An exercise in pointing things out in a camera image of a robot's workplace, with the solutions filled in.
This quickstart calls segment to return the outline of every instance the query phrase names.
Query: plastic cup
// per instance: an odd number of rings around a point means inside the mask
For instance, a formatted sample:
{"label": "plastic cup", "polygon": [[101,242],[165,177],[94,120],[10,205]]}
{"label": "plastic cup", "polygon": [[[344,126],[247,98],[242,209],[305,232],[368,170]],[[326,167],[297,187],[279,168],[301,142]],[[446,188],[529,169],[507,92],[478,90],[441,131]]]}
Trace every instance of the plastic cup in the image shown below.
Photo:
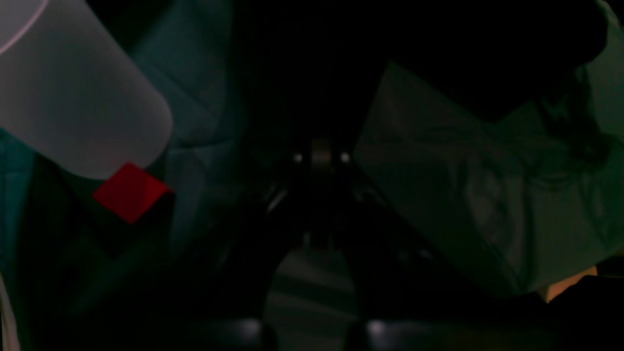
{"label": "plastic cup", "polygon": [[0,0],[0,127],[101,180],[158,159],[173,122],[84,0]]}

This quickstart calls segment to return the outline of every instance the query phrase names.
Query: fold in fabric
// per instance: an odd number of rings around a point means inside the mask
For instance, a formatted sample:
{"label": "fold in fabric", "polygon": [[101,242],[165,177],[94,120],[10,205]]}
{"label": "fold in fabric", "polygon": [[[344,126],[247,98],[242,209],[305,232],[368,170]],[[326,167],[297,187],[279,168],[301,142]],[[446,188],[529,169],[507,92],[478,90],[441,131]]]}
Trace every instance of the fold in fabric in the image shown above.
{"label": "fold in fabric", "polygon": [[394,208],[495,295],[535,291],[624,247],[624,38],[600,4],[607,47],[562,81],[567,99],[555,106],[573,124],[571,101],[587,103],[599,138],[613,143],[599,164],[570,156],[573,146],[552,135],[539,100],[488,124],[394,64],[356,149]]}
{"label": "fold in fabric", "polygon": [[2,349],[4,351],[19,351],[17,325],[2,274],[0,274],[0,312],[2,312]]}

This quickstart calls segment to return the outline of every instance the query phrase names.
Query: translucent white cup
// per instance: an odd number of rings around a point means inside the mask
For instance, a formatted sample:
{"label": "translucent white cup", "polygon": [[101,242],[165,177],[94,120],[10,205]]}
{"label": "translucent white cup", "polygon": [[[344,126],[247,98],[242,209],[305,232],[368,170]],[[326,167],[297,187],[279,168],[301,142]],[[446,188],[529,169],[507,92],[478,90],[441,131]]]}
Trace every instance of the translucent white cup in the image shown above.
{"label": "translucent white cup", "polygon": [[107,179],[158,159],[173,122],[84,0],[0,0],[0,127],[72,174]]}

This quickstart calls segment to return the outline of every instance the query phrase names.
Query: red square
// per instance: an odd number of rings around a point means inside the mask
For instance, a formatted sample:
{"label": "red square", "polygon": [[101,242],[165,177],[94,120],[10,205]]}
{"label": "red square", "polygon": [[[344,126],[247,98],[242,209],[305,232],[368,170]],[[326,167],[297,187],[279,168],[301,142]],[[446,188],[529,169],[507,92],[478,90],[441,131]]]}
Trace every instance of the red square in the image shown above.
{"label": "red square", "polygon": [[93,198],[133,224],[164,194],[171,192],[165,184],[141,168],[126,163],[93,193]]}

